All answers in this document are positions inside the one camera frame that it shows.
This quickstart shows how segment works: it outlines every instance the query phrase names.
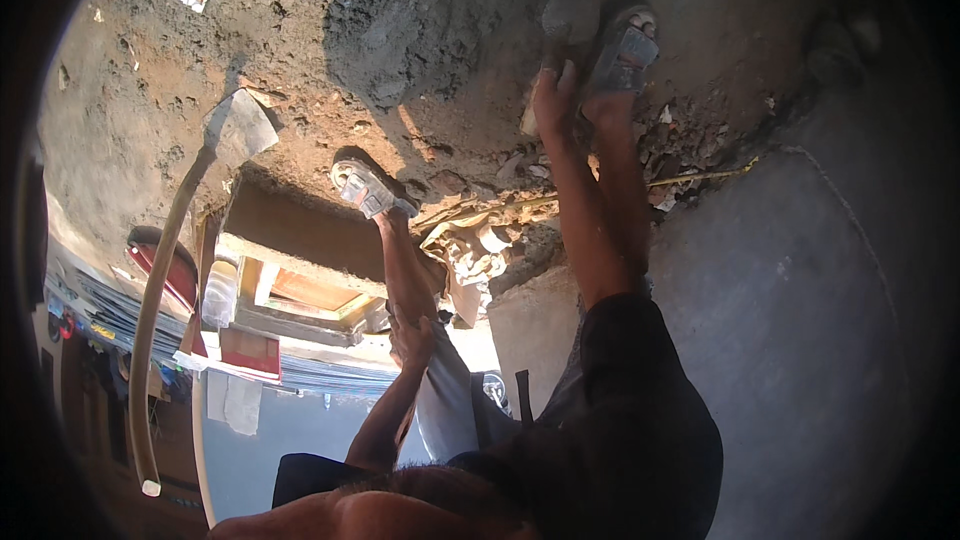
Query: wooden handle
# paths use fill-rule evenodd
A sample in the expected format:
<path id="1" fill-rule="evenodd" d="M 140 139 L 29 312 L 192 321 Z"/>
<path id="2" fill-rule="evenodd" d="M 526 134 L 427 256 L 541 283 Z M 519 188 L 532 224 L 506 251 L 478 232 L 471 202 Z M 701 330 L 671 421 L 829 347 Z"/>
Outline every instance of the wooden handle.
<path id="1" fill-rule="evenodd" d="M 136 320 L 136 334 L 133 336 L 133 354 L 129 368 L 129 437 L 133 444 L 133 462 L 140 479 L 140 490 L 147 496 L 160 496 L 161 476 L 157 471 L 154 457 L 154 443 L 150 438 L 150 418 L 147 407 L 147 379 L 150 370 L 150 354 L 154 348 L 154 329 L 157 327 L 157 314 L 161 309 L 163 284 L 166 282 L 170 263 L 173 261 L 174 248 L 181 227 L 184 225 L 186 211 L 190 207 L 200 181 L 216 160 L 215 149 L 204 146 L 197 153 L 197 159 L 190 166 L 186 176 L 176 190 L 170 213 L 163 225 L 160 243 L 156 246 L 153 267 L 147 278 L 147 287 L 140 304 L 140 316 Z"/>

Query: man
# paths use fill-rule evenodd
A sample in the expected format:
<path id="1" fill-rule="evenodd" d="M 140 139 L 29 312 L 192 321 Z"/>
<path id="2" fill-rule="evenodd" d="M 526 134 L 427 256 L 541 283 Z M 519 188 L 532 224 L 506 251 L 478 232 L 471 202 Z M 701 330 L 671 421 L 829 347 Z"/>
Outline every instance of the man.
<path id="1" fill-rule="evenodd" d="M 274 509 L 221 522 L 213 538 L 706 536 L 720 436 L 646 278 L 649 205 L 631 110 L 657 55 L 653 36 L 646 9 L 621 13 L 586 84 L 579 111 L 595 128 L 599 182 L 571 134 L 573 64 L 539 74 L 534 114 L 586 309 L 540 420 L 521 429 L 471 393 L 410 240 L 416 207 L 374 166 L 338 161 L 331 175 L 341 196 L 380 230 L 401 371 L 344 463 L 284 456 Z M 415 408 L 437 464 L 395 471 Z"/>

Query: hair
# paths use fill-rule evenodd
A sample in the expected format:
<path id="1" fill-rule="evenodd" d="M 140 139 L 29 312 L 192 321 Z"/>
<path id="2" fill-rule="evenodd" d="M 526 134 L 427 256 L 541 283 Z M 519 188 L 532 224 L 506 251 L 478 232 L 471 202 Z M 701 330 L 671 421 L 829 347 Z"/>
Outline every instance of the hair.
<path id="1" fill-rule="evenodd" d="M 342 486 L 345 495 L 380 490 L 419 499 L 466 519 L 521 522 L 523 511 L 486 479 L 447 465 L 413 465 Z"/>

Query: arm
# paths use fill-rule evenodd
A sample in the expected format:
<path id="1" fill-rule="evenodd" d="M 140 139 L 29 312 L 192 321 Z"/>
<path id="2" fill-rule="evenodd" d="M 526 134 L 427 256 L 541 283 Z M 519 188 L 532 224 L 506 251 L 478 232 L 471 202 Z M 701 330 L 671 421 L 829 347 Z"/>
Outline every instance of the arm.
<path id="1" fill-rule="evenodd" d="M 397 466 L 403 440 L 413 422 L 417 392 L 436 344 L 426 317 L 421 317 L 419 328 L 415 328 L 407 322 L 400 306 L 394 310 L 397 325 L 391 341 L 401 362 L 400 375 L 366 415 L 345 460 L 347 465 L 378 473 L 390 473 Z"/>

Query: dirt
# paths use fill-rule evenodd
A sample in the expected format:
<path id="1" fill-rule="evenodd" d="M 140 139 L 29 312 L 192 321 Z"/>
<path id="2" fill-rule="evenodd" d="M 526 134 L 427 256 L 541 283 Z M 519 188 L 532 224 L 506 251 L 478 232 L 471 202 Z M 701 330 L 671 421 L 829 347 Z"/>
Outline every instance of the dirt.
<path id="1" fill-rule="evenodd" d="M 645 1 L 660 46 L 636 109 L 648 175 L 665 155 L 682 171 L 716 168 L 777 113 L 803 79 L 807 28 L 836 2 Z M 174 0 L 84 0 L 38 122 L 49 195 L 104 264 L 129 270 L 127 234 L 162 225 L 204 114 L 241 83 L 275 93 L 280 138 L 245 171 L 324 208 L 347 209 L 328 173 L 348 145 L 422 200 L 422 218 L 463 200 L 482 208 L 553 192 L 535 174 L 548 170 L 542 146 L 518 128 L 540 61 L 541 2 L 209 0 L 198 14 Z M 670 124 L 660 123 L 665 106 Z M 235 174 L 214 165 L 195 209 L 225 204 Z M 552 257 L 557 235 L 538 222 L 555 214 L 508 211 L 502 222 L 519 222 L 527 238 L 515 271 Z M 191 246 L 188 228 L 181 240 Z"/>

